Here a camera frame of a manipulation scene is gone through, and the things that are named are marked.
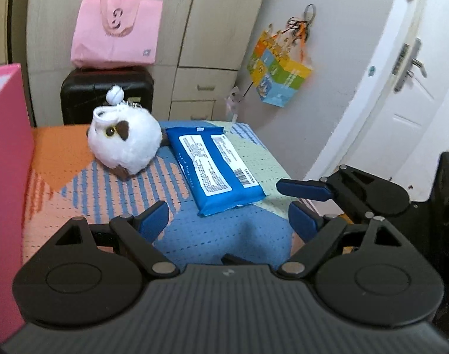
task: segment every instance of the plush toy eye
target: plush toy eye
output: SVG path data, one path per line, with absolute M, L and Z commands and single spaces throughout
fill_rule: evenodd
M 114 128 L 113 128 L 112 126 L 108 126 L 108 127 L 105 129 L 106 137 L 113 137 L 114 132 L 115 132 L 115 130 L 114 130 Z

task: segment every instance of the white wall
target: white wall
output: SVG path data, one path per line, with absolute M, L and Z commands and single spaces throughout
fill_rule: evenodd
M 241 106 L 239 121 L 250 124 L 291 177 L 303 178 L 339 123 L 365 75 L 384 30 L 393 0 L 264 0 L 238 86 L 246 91 L 246 64 L 258 36 L 269 23 L 284 28 L 307 4 L 317 8 L 310 29 L 308 53 L 313 75 L 285 108 L 260 102 L 251 87 Z
M 449 91 L 421 142 L 394 176 L 394 182 L 407 190 L 412 201 L 429 197 L 443 151 L 449 151 Z

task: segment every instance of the orange fabric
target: orange fabric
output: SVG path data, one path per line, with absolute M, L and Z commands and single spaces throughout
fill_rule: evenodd
M 54 193 L 49 201 L 45 201 L 42 210 L 35 212 L 25 223 L 23 232 L 23 262 L 28 261 L 39 248 L 51 238 L 72 217 L 85 217 L 81 209 L 72 206 L 72 201 Z
M 24 222 L 30 221 L 34 214 L 42 210 L 43 204 L 54 195 L 52 188 L 34 169 L 31 169 L 29 177 L 25 197 Z
M 32 130 L 35 153 L 31 168 L 52 191 L 60 190 L 94 159 L 88 149 L 88 127 L 73 125 Z

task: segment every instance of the drawer handle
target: drawer handle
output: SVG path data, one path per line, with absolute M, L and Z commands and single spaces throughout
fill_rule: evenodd
M 214 89 L 216 88 L 216 85 L 208 85 L 208 86 L 201 86 L 201 85 L 197 85 L 197 89 L 199 91 L 214 91 Z

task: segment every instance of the colorful paper bag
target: colorful paper bag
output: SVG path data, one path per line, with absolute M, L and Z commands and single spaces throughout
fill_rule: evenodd
M 304 21 L 298 22 L 304 28 Z M 300 47 L 295 46 L 297 39 Z M 263 102 L 284 107 L 311 74 L 311 61 L 304 52 L 304 42 L 304 29 L 296 32 L 288 24 L 285 32 L 278 31 L 274 35 L 271 25 L 262 32 L 247 70 Z

